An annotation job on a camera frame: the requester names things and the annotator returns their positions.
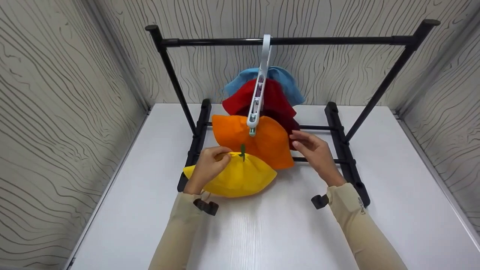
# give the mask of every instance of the beige arm sleeve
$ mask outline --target beige arm sleeve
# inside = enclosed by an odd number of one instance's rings
[[[351,184],[327,190],[330,208],[342,227],[360,270],[404,270],[402,259],[365,211]]]
[[[183,270],[187,267],[193,238],[202,212],[193,204],[199,195],[179,193],[165,232],[155,250],[148,270]]]

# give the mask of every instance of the felt hat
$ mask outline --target felt hat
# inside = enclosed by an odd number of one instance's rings
[[[249,135],[247,117],[239,115],[212,115],[213,134],[216,142],[263,160],[274,170],[293,167],[294,162],[288,148],[288,134],[283,127],[270,117],[262,116],[258,120],[255,136]]]
[[[249,110],[249,106],[243,107],[240,111],[236,112],[235,115],[248,116]],[[263,110],[260,112],[260,116],[268,116],[277,121],[277,123],[279,123],[283,129],[285,129],[288,135],[292,134],[292,130],[300,130],[300,125],[297,121],[295,121],[295,119],[282,115],[274,110]],[[290,147],[290,150],[296,151],[295,147],[292,145],[293,141],[294,140],[288,138],[288,146]]]
[[[243,107],[250,107],[255,83],[256,79],[246,82],[235,94],[222,102],[223,108],[228,114],[235,115]],[[263,101],[263,110],[272,110],[289,118],[293,118],[297,114],[288,103],[282,87],[275,80],[268,78],[265,80]]]
[[[243,70],[237,77],[235,77],[235,79],[225,85],[224,90],[229,96],[233,96],[242,85],[252,79],[256,79],[257,76],[258,68]],[[285,94],[290,105],[299,105],[305,101],[305,98],[296,86],[295,79],[286,69],[275,66],[268,67],[267,78],[276,80],[280,83],[282,86],[282,92]]]
[[[232,158],[226,168],[204,190],[225,197],[249,196],[263,190],[276,176],[270,166],[261,159],[245,154],[245,161],[240,153],[229,153]],[[193,174],[195,165],[183,168],[188,179]]]

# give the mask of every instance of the tabletop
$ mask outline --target tabletop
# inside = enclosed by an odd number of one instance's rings
[[[190,104],[194,119],[200,104]],[[348,130],[363,107],[339,106]],[[295,106],[300,124],[327,125],[324,106]],[[212,114],[225,114],[221,105]],[[315,132],[333,142],[328,132]],[[179,104],[156,104],[75,256],[72,270],[147,269],[166,227],[192,134]],[[215,146],[211,128],[205,147]],[[375,107],[350,142],[372,203],[368,212],[410,270],[477,269],[480,253],[387,107]],[[310,199],[325,183],[305,163],[261,193],[211,197],[188,269],[357,269],[329,207]]]

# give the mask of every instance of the clothes rack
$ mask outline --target clothes rack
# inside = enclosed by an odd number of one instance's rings
[[[338,108],[334,102],[328,102],[325,107],[325,114],[328,122],[328,126],[315,126],[315,125],[301,125],[300,129],[303,130],[325,130],[330,131],[337,159],[335,163],[340,165],[345,180],[351,183],[358,194],[360,195],[364,206],[370,204],[370,198],[368,196],[366,187],[363,185],[360,175],[357,171],[356,161],[353,158],[350,151],[349,142],[360,128],[361,124],[369,113],[373,110],[378,103],[382,95],[388,89],[392,81],[398,75],[403,66],[410,59],[412,54],[419,48],[422,42],[425,40],[431,30],[439,25],[437,20],[425,19],[417,27],[413,35],[410,36],[391,36],[391,37],[274,37],[271,38],[270,44],[273,45],[346,45],[346,44],[388,44],[396,46],[405,46],[403,52],[392,66],[385,79],[379,85],[372,98],[369,100],[360,116],[352,125],[352,128],[345,134],[345,129],[342,125],[340,117],[338,115]],[[172,81],[173,89],[177,94],[180,101],[180,105],[185,113],[187,122],[192,130],[192,144],[188,151],[186,166],[192,166],[197,163],[200,151],[203,149],[205,134],[207,128],[212,125],[208,120],[210,119],[210,111],[212,105],[209,99],[202,101],[202,107],[200,116],[195,124],[192,114],[183,95],[180,83],[173,68],[170,57],[167,53],[167,48],[171,47],[183,47],[183,46],[247,46],[247,45],[262,45],[263,39],[261,38],[211,38],[211,39],[179,39],[162,37],[157,25],[148,25],[145,30],[150,32],[156,49],[160,53],[160,57],[165,65],[168,76]],[[294,161],[306,162],[303,157],[294,157]],[[177,186],[179,192],[183,191],[188,179],[182,173]]]

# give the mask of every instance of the wavy line wallpaper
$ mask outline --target wavy line wallpaper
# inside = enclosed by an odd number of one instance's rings
[[[480,29],[405,123],[480,234]]]
[[[81,1],[0,1],[0,268],[63,266],[144,115]]]
[[[461,25],[472,0],[101,0],[123,53],[150,102],[178,102],[155,46],[144,31],[158,24],[164,38],[339,37],[411,35],[425,18],[442,24],[424,41],[382,99],[396,108],[410,86]],[[188,102],[221,102],[223,86],[259,65],[257,47],[168,49]],[[305,104],[365,105],[402,47],[388,45],[276,46],[272,65],[289,70]]]

